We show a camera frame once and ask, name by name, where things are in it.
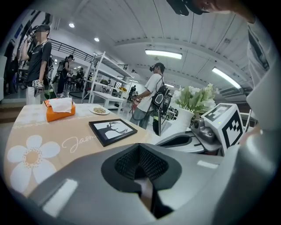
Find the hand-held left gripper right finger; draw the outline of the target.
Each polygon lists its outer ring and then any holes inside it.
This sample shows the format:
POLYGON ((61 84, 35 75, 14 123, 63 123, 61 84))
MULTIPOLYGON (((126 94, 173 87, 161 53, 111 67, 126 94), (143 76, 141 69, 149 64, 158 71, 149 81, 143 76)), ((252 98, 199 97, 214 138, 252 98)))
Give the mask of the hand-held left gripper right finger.
POLYGON ((191 200, 211 179, 222 157, 178 152, 151 144, 140 144, 141 165, 152 184, 148 216, 142 225, 195 225, 203 206, 191 200))

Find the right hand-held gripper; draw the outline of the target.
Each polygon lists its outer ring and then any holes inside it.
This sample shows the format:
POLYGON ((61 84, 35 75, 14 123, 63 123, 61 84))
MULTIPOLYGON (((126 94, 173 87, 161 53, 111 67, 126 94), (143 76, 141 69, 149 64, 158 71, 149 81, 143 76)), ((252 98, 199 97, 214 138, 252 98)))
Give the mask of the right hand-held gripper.
POLYGON ((236 104, 220 103, 195 119, 191 131, 201 143, 190 143, 194 135, 185 131, 173 134, 159 143, 188 143, 185 145, 157 146, 178 152, 225 155, 228 148, 239 143, 244 134, 241 115, 236 104))

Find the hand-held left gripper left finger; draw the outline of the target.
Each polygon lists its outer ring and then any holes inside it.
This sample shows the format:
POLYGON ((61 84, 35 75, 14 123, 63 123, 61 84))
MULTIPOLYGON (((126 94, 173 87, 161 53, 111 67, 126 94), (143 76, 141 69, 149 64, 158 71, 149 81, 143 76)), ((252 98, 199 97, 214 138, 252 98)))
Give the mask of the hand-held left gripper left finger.
POLYGON ((156 218, 136 193, 111 187, 101 166, 120 146, 79 157, 39 184, 28 196, 47 225, 148 225, 156 218))

